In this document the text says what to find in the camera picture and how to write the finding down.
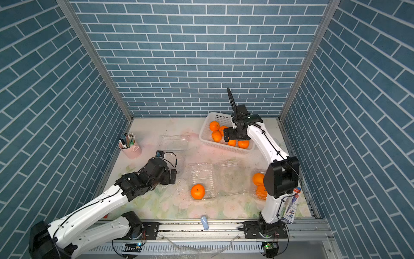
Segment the orange box one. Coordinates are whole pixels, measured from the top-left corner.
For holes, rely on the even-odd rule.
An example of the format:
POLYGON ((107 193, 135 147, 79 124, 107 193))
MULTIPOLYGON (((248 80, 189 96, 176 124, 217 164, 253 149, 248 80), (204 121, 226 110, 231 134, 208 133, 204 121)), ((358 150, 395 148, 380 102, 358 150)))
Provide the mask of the orange box one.
POLYGON ((216 122, 216 121, 213 121, 209 124, 209 129, 212 132, 219 131, 220 127, 221 126, 220 126, 219 122, 216 122))
POLYGON ((249 140, 240 140, 240 141, 237 142, 237 145, 238 145, 239 148, 247 149, 247 148, 249 148, 250 141, 249 140))

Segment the white perforated plastic basket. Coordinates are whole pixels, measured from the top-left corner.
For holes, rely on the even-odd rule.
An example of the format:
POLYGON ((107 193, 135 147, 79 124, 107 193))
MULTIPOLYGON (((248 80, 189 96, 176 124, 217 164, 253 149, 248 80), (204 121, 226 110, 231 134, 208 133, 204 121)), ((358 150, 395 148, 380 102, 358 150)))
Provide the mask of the white perforated plastic basket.
POLYGON ((199 139, 202 143, 219 148, 226 151, 232 151, 240 154, 251 153, 255 149, 255 143, 252 140, 242 141, 246 143, 239 147, 239 141, 229 140, 225 141, 224 130, 226 128, 232 129, 232 117, 228 114, 211 112, 207 115, 202 129, 199 134, 199 139))

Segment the orange box three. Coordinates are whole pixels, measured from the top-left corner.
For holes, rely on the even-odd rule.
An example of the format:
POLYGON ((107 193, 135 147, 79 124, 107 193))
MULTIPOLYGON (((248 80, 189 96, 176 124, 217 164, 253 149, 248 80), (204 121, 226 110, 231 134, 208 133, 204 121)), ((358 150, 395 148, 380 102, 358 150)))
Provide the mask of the orange box three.
POLYGON ((205 196, 205 187, 202 184, 193 185, 190 194, 195 200, 202 200, 205 196))

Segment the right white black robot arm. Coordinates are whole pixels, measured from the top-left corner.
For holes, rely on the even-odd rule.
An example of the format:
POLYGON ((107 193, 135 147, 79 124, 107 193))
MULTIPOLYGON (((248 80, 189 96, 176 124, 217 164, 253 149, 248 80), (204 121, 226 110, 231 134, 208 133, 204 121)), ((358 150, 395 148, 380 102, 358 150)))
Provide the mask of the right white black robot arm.
POLYGON ((268 162, 264 176, 267 197, 260 218, 265 224, 278 222, 286 199, 299 185, 298 159, 282 150, 257 114, 233 112, 232 127, 224 131, 224 140, 252 140, 258 146, 268 162))

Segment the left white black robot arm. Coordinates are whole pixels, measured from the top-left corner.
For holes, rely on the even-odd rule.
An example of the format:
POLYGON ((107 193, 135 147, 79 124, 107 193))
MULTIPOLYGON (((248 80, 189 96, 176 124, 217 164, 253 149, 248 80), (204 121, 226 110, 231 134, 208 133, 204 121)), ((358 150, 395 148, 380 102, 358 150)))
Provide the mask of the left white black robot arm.
POLYGON ((157 185, 175 184, 176 165, 165 158, 150 158, 137 172, 122 175, 113 186, 69 215, 35 224, 29 236, 31 258, 74 259, 118 238, 144 241, 147 231, 133 211, 97 227, 93 224, 157 185))

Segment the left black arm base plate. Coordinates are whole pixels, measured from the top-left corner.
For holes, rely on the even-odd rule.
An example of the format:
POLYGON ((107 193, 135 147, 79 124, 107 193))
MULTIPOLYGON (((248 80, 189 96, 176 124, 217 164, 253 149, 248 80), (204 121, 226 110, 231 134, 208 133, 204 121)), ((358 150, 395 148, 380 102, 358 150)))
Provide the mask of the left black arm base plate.
POLYGON ((131 240, 155 240, 158 235, 159 222, 143 222, 131 227, 127 237, 131 240))

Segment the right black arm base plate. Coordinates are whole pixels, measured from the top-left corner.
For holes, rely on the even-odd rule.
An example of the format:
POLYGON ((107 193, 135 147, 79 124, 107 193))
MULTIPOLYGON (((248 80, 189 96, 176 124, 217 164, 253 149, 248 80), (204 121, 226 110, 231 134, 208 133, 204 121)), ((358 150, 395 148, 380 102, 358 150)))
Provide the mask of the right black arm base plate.
POLYGON ((246 239, 288 238, 287 228, 282 221, 272 224, 263 220, 245 221, 237 230, 243 232, 246 239))

